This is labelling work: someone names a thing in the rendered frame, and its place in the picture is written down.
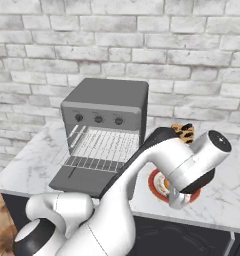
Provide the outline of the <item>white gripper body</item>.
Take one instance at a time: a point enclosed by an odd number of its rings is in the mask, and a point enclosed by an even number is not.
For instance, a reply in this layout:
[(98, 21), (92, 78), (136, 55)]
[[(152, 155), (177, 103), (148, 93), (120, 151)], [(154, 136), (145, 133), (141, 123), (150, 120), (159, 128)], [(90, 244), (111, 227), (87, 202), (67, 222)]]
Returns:
[(171, 208), (180, 210), (190, 202), (190, 199), (191, 199), (190, 194), (180, 193), (173, 186), (170, 187), (169, 206)]

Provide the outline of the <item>red rimmed plate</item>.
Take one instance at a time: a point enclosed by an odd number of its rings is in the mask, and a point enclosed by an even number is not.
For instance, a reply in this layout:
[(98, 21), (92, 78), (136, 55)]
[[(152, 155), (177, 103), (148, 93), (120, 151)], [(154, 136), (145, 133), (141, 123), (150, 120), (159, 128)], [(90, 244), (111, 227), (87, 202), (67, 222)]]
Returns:
[[(161, 201), (164, 201), (166, 203), (169, 202), (169, 192), (165, 190), (164, 187), (164, 179), (165, 176), (158, 170), (154, 169), (149, 177), (148, 177), (148, 186), (150, 191)], [(201, 190), (198, 189), (193, 194), (191, 194), (191, 199), (189, 203), (192, 203), (200, 196)]]

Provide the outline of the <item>grey toaster oven door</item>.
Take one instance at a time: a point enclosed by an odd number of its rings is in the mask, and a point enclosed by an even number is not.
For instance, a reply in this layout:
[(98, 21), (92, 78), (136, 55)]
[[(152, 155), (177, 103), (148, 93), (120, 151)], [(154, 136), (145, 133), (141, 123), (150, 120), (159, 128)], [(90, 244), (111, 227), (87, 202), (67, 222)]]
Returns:
[(62, 166), (49, 186), (55, 190), (64, 192), (80, 192), (90, 195), (92, 198), (101, 199), (111, 186), (111, 180), (119, 177), (116, 172), (95, 169)]

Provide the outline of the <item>grey toaster oven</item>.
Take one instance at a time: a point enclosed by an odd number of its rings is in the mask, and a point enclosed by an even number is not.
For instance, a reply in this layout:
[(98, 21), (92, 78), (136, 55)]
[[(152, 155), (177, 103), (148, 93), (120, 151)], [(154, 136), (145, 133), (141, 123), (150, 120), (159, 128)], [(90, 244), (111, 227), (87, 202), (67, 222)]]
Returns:
[[(139, 132), (139, 146), (146, 133), (148, 83), (145, 81), (86, 78), (62, 101), (61, 112), (67, 135), (75, 125)], [(77, 122), (76, 114), (83, 115)], [(95, 116), (103, 121), (96, 123)], [(123, 118), (121, 125), (115, 118)]]

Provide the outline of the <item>brown patterned block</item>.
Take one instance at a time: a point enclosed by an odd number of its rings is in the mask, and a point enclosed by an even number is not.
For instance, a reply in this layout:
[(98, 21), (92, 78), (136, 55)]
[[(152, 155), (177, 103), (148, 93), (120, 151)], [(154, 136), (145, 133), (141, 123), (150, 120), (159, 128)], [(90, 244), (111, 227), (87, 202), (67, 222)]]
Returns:
[(191, 144), (193, 142), (194, 127), (191, 123), (185, 125), (173, 124), (172, 128), (184, 143)]

